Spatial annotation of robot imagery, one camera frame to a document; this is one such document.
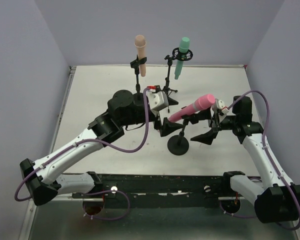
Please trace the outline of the green toy microphone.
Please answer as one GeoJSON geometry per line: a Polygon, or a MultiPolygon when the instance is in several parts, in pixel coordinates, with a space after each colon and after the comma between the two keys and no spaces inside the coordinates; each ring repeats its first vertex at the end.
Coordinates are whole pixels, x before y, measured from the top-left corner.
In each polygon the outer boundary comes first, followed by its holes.
{"type": "Polygon", "coordinates": [[[182,37],[178,47],[177,62],[174,71],[175,80],[178,80],[179,76],[181,75],[182,67],[184,64],[184,58],[187,56],[189,47],[190,47],[190,39],[188,37],[182,37]]]}

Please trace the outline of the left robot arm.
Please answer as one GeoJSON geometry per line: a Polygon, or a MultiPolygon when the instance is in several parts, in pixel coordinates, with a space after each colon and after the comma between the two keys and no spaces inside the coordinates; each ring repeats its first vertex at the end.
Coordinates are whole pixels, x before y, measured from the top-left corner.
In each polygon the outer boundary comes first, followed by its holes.
{"type": "Polygon", "coordinates": [[[144,137],[137,148],[115,148],[125,153],[137,152],[146,143],[151,122],[162,137],[183,127],[153,114],[145,93],[117,91],[107,102],[106,112],[96,117],[75,139],[45,157],[35,161],[27,158],[20,163],[22,183],[30,198],[36,206],[41,206],[58,195],[89,195],[102,191],[102,182],[96,173],[66,173],[66,170],[86,156],[111,146],[125,134],[124,127],[145,124],[144,137]]]}

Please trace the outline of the black tripod shock-mount stand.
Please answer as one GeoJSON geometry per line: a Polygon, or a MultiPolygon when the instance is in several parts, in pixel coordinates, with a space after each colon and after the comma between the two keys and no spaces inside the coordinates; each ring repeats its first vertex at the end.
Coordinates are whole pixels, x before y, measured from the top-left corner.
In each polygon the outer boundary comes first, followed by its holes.
{"type": "MultiPolygon", "coordinates": [[[[170,97],[171,93],[177,93],[178,90],[171,89],[170,88],[170,73],[171,73],[171,66],[173,65],[173,61],[177,60],[177,54],[178,54],[179,48],[176,47],[172,51],[172,55],[167,55],[164,59],[167,60],[168,70],[167,70],[167,77],[165,78],[165,86],[163,87],[163,91],[166,93],[168,97],[170,97]]],[[[186,57],[184,58],[185,61],[189,61],[193,58],[193,52],[189,49],[186,57]]]]}

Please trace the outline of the pink toy microphone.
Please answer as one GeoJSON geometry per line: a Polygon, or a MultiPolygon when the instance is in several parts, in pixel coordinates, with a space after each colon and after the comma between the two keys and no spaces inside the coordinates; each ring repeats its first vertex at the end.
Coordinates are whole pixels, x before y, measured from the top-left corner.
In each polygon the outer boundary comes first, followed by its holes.
{"type": "Polygon", "coordinates": [[[216,102],[215,97],[212,94],[206,94],[199,97],[192,104],[182,108],[178,112],[171,115],[168,120],[172,123],[178,122],[182,119],[182,116],[190,116],[199,111],[207,110],[216,102]]]}

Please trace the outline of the beige microphone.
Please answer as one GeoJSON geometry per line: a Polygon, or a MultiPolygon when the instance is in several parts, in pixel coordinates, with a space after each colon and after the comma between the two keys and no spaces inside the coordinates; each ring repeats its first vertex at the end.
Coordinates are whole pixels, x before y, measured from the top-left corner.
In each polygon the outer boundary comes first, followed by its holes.
{"type": "MultiPolygon", "coordinates": [[[[137,56],[138,59],[141,61],[142,59],[144,59],[146,57],[146,38],[143,35],[137,35],[134,39],[134,45],[137,49],[137,56]]],[[[141,63],[139,65],[139,71],[140,71],[140,75],[141,77],[145,77],[146,76],[146,63],[141,63]]]]}

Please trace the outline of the black round-base clip stand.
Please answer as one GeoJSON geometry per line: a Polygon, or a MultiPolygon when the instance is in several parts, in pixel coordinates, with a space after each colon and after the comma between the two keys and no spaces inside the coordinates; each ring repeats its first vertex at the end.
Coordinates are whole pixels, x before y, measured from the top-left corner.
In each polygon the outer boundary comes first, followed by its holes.
{"type": "Polygon", "coordinates": [[[139,75],[141,74],[141,64],[145,64],[147,62],[147,57],[143,57],[141,60],[139,60],[139,57],[137,56],[135,60],[130,62],[130,67],[134,69],[134,74],[136,78],[136,84],[135,84],[135,90],[136,93],[133,95],[134,100],[137,102],[140,102],[143,99],[143,94],[141,93],[141,85],[139,81],[139,75]]]}

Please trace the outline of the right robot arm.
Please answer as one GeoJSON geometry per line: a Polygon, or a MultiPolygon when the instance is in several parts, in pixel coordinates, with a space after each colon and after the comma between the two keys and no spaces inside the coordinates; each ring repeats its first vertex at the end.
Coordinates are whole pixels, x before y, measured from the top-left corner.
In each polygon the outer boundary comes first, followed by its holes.
{"type": "Polygon", "coordinates": [[[225,172],[226,187],[249,201],[262,223],[300,222],[300,184],[280,166],[266,136],[268,126],[252,120],[252,100],[244,93],[234,96],[230,106],[216,100],[212,109],[210,131],[191,140],[211,145],[220,131],[231,130],[249,153],[261,180],[257,184],[243,173],[225,172]]]}

